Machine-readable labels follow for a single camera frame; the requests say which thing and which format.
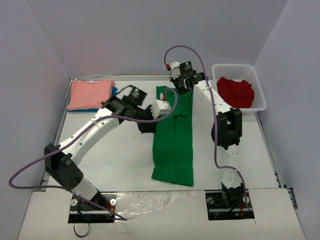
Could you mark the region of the green t shirt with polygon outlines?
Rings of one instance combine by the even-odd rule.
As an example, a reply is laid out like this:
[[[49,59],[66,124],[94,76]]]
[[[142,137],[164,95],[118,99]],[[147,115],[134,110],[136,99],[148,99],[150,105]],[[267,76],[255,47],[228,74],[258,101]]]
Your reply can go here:
[[[156,124],[153,135],[151,178],[187,187],[194,185],[193,94],[178,94],[173,113]]]

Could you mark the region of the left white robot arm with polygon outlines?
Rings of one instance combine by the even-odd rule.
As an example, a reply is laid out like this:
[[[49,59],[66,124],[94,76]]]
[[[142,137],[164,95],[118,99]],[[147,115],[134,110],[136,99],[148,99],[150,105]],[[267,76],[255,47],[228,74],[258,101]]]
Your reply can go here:
[[[46,155],[56,152],[45,159],[46,172],[65,190],[83,197],[82,203],[89,209],[100,205],[101,193],[84,177],[78,165],[102,137],[123,122],[118,116],[142,121],[154,120],[160,116],[159,100],[146,109],[140,107],[146,95],[133,87],[129,95],[122,98],[112,96],[102,103],[94,117],[74,135],[59,145],[49,144],[45,147]]]

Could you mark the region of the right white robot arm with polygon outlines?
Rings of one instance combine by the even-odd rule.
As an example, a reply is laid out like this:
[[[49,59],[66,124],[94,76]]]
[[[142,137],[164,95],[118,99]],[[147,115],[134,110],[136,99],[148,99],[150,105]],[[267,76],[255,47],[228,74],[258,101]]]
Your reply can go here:
[[[190,61],[179,63],[177,61],[167,64],[170,71],[170,81],[179,94],[193,93],[201,102],[213,109],[213,126],[211,138],[220,151],[222,164],[214,157],[214,164],[222,170],[222,202],[229,207],[242,200],[245,193],[243,181],[238,173],[239,146],[242,137],[242,112],[238,108],[226,103],[218,92],[212,87],[203,72],[197,73]]]

